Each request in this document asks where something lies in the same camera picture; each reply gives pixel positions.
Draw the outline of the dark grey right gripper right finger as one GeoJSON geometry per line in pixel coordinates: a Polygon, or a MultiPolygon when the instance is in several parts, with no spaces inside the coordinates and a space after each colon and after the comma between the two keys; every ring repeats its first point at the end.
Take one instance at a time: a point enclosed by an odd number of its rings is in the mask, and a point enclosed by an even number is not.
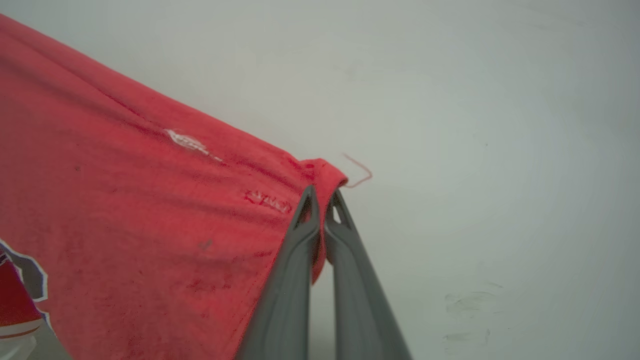
{"type": "Polygon", "coordinates": [[[333,266],[338,360],[411,360],[409,347],[378,280],[345,199],[333,192],[324,220],[333,266]]]}

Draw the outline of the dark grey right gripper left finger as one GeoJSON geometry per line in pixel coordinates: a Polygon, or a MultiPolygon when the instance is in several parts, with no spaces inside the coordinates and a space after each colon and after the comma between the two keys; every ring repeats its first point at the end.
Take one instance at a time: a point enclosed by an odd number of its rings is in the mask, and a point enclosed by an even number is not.
{"type": "Polygon", "coordinates": [[[320,210],[308,186],[295,210],[265,287],[235,355],[236,360],[306,360],[310,289],[320,210]]]}

